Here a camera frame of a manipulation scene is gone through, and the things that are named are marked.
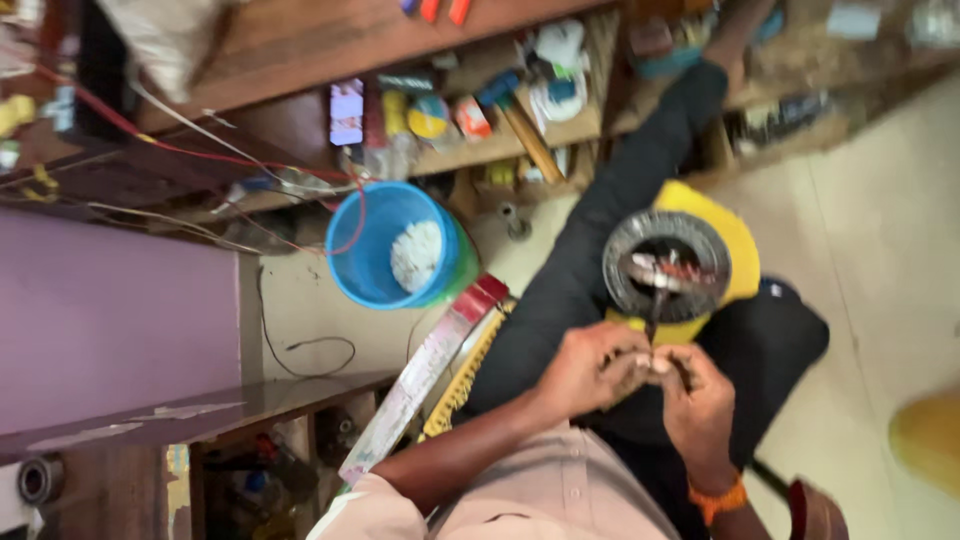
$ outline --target wooden hammer handle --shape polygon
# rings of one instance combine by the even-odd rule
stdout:
[[[503,110],[503,115],[507,117],[507,122],[514,129],[516,138],[520,139],[523,148],[527,149],[530,159],[540,168],[543,173],[543,179],[548,184],[560,184],[566,181],[564,173],[560,172],[560,167],[553,161],[550,150],[540,140],[540,135],[530,125],[527,118],[520,111],[519,107],[510,107]]]

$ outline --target wooden counter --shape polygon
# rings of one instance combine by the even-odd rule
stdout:
[[[430,24],[404,15],[397,0],[254,0],[236,9],[191,101],[175,109],[190,118],[236,109],[612,3],[476,0],[458,27],[449,1]],[[176,120],[145,106],[137,125],[155,132]]]

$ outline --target blue hammer head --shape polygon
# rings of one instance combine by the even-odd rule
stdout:
[[[477,92],[477,101],[484,107],[496,103],[501,109],[508,109],[512,104],[514,90],[519,85],[519,77],[513,70],[508,69],[493,77],[489,83]]]

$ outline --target wall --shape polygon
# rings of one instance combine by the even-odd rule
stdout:
[[[237,255],[0,209],[0,433],[239,385]]]

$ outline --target hand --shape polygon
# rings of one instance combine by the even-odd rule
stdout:
[[[534,394],[538,406],[561,422],[622,399],[642,382],[636,382],[637,370],[641,375],[651,371],[646,335],[626,324],[602,322],[566,332]],[[625,390],[624,383],[631,388]]]
[[[658,347],[653,370],[663,387],[663,424],[690,480],[705,492],[725,493],[735,481],[733,384],[697,345]]]

